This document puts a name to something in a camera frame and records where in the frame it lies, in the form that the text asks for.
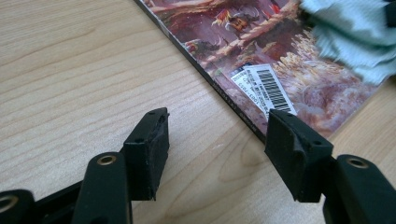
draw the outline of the white label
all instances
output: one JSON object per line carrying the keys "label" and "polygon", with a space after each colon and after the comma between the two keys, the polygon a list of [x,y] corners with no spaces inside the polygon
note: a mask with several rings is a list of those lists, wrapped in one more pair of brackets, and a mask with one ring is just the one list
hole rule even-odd
{"label": "white label", "polygon": [[244,66],[244,69],[233,76],[232,80],[262,110],[267,119],[270,109],[297,114],[271,65],[249,65]]}

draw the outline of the black plastic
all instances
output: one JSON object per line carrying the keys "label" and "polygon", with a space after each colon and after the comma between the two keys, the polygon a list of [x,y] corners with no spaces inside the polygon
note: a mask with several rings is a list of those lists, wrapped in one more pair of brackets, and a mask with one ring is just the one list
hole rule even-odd
{"label": "black plastic", "polygon": [[349,216],[340,192],[335,185],[335,169],[337,166],[337,160],[331,158],[323,167],[323,194],[326,196],[326,200],[323,204],[323,216],[326,220],[326,224],[340,224],[350,223]]}
{"label": "black plastic", "polygon": [[319,167],[332,157],[332,144],[294,115],[271,110],[265,153],[294,200],[317,203],[323,175]]}
{"label": "black plastic", "polygon": [[387,17],[387,26],[395,28],[396,27],[396,1],[385,6],[385,15]]}
{"label": "black plastic", "polygon": [[0,223],[35,223],[35,199],[25,189],[14,189],[0,193]]}
{"label": "black plastic", "polygon": [[334,182],[350,223],[396,223],[396,191],[378,168],[363,158],[337,158]]}
{"label": "black plastic", "polygon": [[169,132],[166,108],[149,111],[123,144],[133,201],[155,200],[168,158]]}
{"label": "black plastic", "polygon": [[35,203],[35,215],[41,224],[70,223],[81,181],[57,191]]}
{"label": "black plastic", "polygon": [[72,223],[132,223],[125,159],[121,153],[107,152],[90,160]]}

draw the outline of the cloth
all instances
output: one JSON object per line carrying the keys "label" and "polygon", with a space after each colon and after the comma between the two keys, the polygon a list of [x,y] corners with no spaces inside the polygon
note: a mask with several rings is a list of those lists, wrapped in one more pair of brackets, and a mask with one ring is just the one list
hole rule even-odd
{"label": "cloth", "polygon": [[396,28],[388,28],[383,0],[303,0],[313,17],[319,56],[345,64],[363,81],[396,74]]}

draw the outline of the book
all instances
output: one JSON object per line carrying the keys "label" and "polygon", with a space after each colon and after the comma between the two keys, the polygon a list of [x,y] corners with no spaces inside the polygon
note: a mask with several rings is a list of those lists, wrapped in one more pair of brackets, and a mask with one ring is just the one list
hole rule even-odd
{"label": "book", "polygon": [[271,108],[328,138],[378,88],[319,58],[298,0],[135,2],[263,142]]}

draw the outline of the wood grain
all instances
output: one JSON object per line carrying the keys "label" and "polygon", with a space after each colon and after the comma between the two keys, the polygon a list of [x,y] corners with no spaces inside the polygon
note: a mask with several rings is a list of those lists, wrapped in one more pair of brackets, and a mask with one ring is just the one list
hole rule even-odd
{"label": "wood grain", "polygon": [[[396,79],[334,137],[396,185]],[[157,202],[134,223],[323,223],[264,145],[132,1],[0,1],[0,191],[40,199],[117,151],[149,110],[171,114]]]}

